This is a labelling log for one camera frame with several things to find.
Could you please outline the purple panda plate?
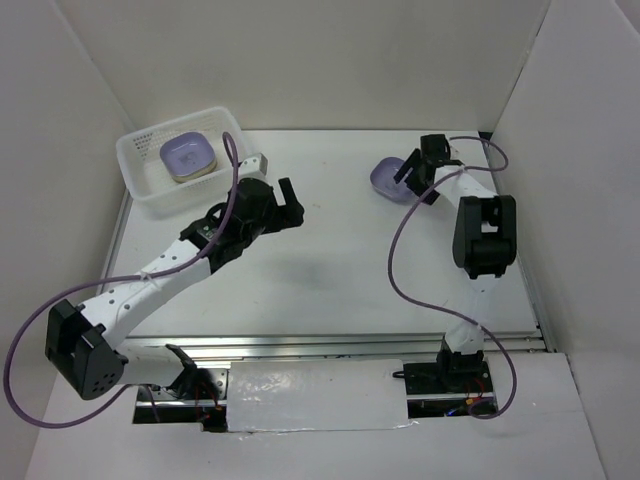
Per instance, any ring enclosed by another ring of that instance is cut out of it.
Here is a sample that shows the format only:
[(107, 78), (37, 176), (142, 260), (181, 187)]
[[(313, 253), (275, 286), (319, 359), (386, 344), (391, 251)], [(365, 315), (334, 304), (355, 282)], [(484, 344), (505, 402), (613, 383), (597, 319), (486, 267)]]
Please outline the purple panda plate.
[(198, 132), (187, 132), (166, 141), (159, 155), (169, 175), (188, 175), (211, 163), (217, 164), (212, 145)]
[(403, 164), (404, 161), (401, 158), (386, 157), (370, 173), (373, 190), (387, 200), (400, 204), (410, 203), (416, 198), (404, 182), (397, 183), (394, 180)]

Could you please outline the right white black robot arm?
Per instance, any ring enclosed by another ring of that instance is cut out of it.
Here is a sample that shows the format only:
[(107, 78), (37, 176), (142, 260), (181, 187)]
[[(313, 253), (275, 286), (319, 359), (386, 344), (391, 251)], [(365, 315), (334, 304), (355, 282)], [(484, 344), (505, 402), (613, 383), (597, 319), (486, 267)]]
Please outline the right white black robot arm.
[(483, 186), (472, 176), (475, 169), (453, 157), (449, 138), (429, 134), (393, 177), (424, 204), (443, 198), (456, 208), (452, 256), (470, 293), (461, 312), (431, 307), (456, 318), (443, 336), (435, 366), (438, 385), (450, 392), (482, 375), (489, 300), (517, 253), (516, 201)]

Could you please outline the green panda plate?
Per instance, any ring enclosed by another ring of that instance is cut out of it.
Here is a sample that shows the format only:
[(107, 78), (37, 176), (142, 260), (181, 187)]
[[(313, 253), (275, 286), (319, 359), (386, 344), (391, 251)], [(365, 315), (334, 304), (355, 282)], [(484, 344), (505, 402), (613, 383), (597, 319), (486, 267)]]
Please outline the green panda plate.
[(177, 184), (186, 184), (188, 182), (195, 181), (207, 175), (214, 173), (217, 170), (217, 164), (211, 163), (206, 167), (203, 167), (197, 171), (189, 173), (188, 175), (177, 175), (175, 173), (170, 173), (171, 179)]

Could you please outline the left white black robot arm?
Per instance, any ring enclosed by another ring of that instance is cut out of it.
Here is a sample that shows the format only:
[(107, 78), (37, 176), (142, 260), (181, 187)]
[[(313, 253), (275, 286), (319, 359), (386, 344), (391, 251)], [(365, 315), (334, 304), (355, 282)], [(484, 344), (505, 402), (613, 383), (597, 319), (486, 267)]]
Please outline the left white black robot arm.
[(184, 399), (199, 383), (212, 382), (177, 345), (162, 346), (158, 355), (149, 356), (149, 366), (143, 355), (118, 348), (154, 312), (239, 258), (260, 235), (303, 224), (304, 207), (291, 181), (282, 178), (278, 184), (282, 204), (268, 183), (241, 179), (227, 202), (193, 221), (133, 282), (80, 306), (61, 300), (49, 310), (45, 355), (82, 399), (97, 399), (121, 383), (163, 387)]

